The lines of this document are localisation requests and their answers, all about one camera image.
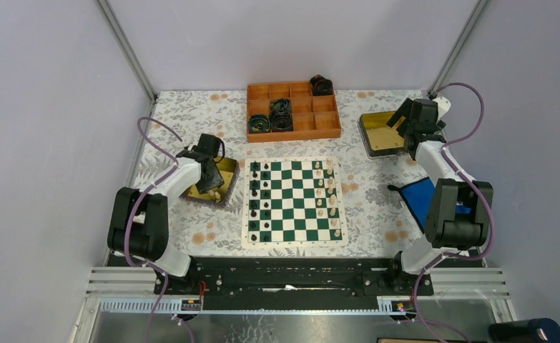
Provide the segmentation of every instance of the white wall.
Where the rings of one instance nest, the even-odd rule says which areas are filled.
[[[339,89],[429,87],[475,0],[111,0],[157,91],[315,74]]]
[[[94,1],[0,1],[0,342],[65,342],[148,100]]]
[[[493,184],[491,261],[505,271],[520,318],[560,324],[560,1],[493,1],[450,81],[472,84],[486,102],[477,135],[453,150]],[[445,94],[457,138],[479,106],[467,89]]]

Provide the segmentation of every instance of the chessboard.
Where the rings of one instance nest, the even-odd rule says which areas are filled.
[[[338,162],[331,156],[247,159],[244,248],[348,243]]]

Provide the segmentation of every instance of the floral tablecloth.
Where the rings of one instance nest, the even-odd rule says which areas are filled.
[[[366,156],[358,120],[361,114],[392,111],[406,97],[422,97],[419,90],[336,91],[343,133],[339,139],[249,144],[246,141],[246,91],[163,91],[154,118],[171,126],[183,138],[180,144],[169,132],[153,124],[149,136],[169,151],[197,142],[202,132],[225,141],[227,156],[240,161],[272,156],[336,156],[343,171],[343,198],[349,243],[344,247],[244,249],[240,241],[243,175],[237,180],[229,205],[214,209],[179,201],[170,209],[170,244],[193,256],[299,256],[392,257],[409,247],[421,232],[397,192],[426,177],[407,154],[370,160]],[[151,146],[144,148],[134,186],[159,176],[169,159]]]

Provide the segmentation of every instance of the blue fabric with black trim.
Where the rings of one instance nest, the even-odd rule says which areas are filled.
[[[429,212],[429,206],[431,206],[431,200],[433,199],[433,193],[436,188],[433,182],[426,177],[425,179],[407,184],[404,187],[388,187],[391,191],[397,191],[402,196],[402,199],[410,209],[414,219],[416,220],[421,232],[425,232],[425,222],[427,219],[427,213]],[[456,213],[469,213],[471,209],[468,207],[458,205],[456,206]]]

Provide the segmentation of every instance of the wooden box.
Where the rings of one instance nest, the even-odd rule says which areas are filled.
[[[269,103],[280,98],[290,99],[294,131],[251,134],[248,131],[250,116],[269,116]],[[246,137],[250,143],[340,137],[340,120],[334,92],[333,95],[313,96],[309,81],[249,84]]]

